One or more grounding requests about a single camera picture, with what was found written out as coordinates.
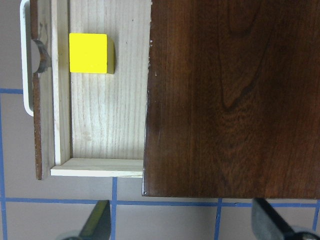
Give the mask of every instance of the light wood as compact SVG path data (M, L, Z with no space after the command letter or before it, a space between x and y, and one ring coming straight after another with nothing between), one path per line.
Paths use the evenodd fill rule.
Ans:
M53 176L142 178L143 160L71 158L51 169Z
M70 32L108 34L111 74L71 74L75 158L143 159L150 0L70 0Z
M31 0L31 38L40 51L40 66L33 74L35 170L45 179L54 166L54 127L52 104L51 19L49 0Z
M141 178L151 1L70 0L70 22L67 2L51 2L51 175ZM108 34L115 44L115 74L69 74L69 31Z
M68 1L51 0L55 164L71 156Z

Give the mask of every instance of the white handle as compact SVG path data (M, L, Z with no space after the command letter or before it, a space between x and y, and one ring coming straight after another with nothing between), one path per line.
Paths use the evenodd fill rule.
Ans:
M31 21L30 0L22 0L20 4L21 60L23 104L26 112L34 116L33 83L31 66Z

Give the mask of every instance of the gray floor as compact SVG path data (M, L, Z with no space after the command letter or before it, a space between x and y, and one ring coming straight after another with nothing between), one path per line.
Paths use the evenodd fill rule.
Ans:
M113 240L254 240L249 199L142 197L134 178L36 180L33 119L21 94L19 4L0 0L0 240L54 240L79 230L102 199L112 200ZM290 224L316 228L318 201L271 202Z

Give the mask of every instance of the yellow block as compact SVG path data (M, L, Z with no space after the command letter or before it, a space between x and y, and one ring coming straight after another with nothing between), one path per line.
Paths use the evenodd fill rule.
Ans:
M115 45L107 34L70 33L71 73L113 74Z

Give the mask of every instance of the dark wooden tabletop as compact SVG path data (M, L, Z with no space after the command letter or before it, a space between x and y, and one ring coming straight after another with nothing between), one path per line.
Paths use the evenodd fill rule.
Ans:
M143 195L320 198L320 1L153 0Z

